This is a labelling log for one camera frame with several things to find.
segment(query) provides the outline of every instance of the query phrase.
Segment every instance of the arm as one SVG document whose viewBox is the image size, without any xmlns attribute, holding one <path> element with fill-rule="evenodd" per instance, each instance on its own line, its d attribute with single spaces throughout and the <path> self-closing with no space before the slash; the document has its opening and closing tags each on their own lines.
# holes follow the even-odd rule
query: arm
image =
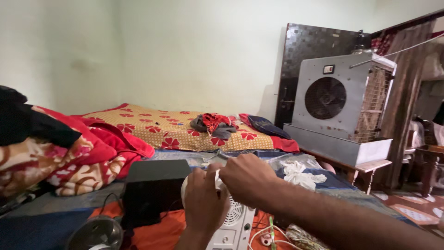
<svg viewBox="0 0 444 250">
<path fill-rule="evenodd" d="M 287 183 L 253 154 L 230 158 L 219 176 L 238 202 L 286 218 L 336 249 L 444 246 L 438 237 L 390 216 Z"/>
<path fill-rule="evenodd" d="M 195 168 L 188 175 L 185 191 L 186 229 L 175 250 L 205 250 L 213 234 L 222 225 L 230 201 L 226 189 L 216 192 L 214 180 L 216 170 L 220 167 L 211 164 L 206 173 Z"/>
</svg>

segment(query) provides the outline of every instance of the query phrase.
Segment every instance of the black speaker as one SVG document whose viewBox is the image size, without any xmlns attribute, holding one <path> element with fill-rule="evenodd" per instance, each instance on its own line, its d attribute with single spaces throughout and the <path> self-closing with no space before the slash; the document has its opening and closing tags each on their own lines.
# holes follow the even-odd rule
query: black speaker
<svg viewBox="0 0 444 250">
<path fill-rule="evenodd" d="M 160 222 L 160 213 L 183 209 L 180 189 L 191 173 L 186 160 L 136 161 L 123 190 L 123 229 Z"/>
</svg>

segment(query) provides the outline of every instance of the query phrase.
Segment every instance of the white plastic device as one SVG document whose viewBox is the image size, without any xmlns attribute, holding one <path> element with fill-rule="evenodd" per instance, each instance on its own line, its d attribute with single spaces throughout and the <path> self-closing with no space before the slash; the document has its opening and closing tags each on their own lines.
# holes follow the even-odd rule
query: white plastic device
<svg viewBox="0 0 444 250">
<path fill-rule="evenodd" d="M 219 170 L 216 172 L 216 179 L 214 181 L 217 190 L 224 188 L 224 184 L 219 178 Z M 188 178 L 185 178 L 180 192 L 184 207 L 187 183 Z M 254 212 L 255 209 L 235 202 L 230 195 L 230 210 L 225 217 L 223 225 L 214 233 L 206 250 L 246 250 L 250 240 Z"/>
</svg>

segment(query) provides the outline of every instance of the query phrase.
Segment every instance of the dark blue pillow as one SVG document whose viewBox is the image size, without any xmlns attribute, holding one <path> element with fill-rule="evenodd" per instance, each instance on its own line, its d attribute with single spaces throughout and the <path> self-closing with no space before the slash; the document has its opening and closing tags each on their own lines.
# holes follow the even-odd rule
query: dark blue pillow
<svg viewBox="0 0 444 250">
<path fill-rule="evenodd" d="M 291 137 L 289 134 L 287 134 L 287 132 L 276 127 L 275 125 L 273 125 L 273 123 L 263 117 L 248 116 L 248 120 L 250 121 L 251 125 L 259 132 L 262 132 L 266 135 L 279 136 L 281 138 L 291 140 Z"/>
</svg>

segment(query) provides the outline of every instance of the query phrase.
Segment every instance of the yellow bedsheet with red flowers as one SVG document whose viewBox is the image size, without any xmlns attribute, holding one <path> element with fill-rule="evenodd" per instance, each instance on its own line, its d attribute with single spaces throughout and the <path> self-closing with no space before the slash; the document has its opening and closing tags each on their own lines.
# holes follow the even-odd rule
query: yellow bedsheet with red flowers
<svg viewBox="0 0 444 250">
<path fill-rule="evenodd" d="M 221 149 L 274 149 L 274 140 L 261 132 L 241 124 L 228 140 L 197 132 L 190 121 L 202 112 L 163 111 L 146 109 L 131 104 L 83 115 L 114 125 L 126 133 L 132 133 L 155 148 L 207 151 Z"/>
</svg>

